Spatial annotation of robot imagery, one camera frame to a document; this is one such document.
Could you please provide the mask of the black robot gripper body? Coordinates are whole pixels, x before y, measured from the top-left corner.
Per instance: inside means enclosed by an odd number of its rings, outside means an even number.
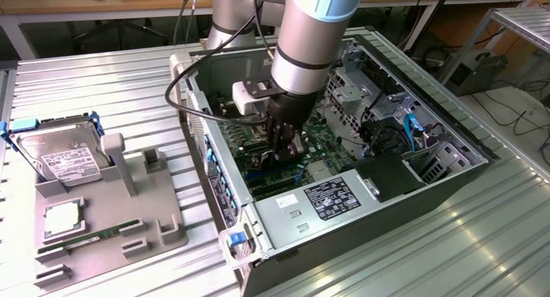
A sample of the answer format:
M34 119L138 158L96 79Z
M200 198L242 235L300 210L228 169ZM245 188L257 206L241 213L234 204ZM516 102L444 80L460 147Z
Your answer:
M301 127L312 113L317 96L317 93L298 95L289 92L270 96L268 116L277 122Z

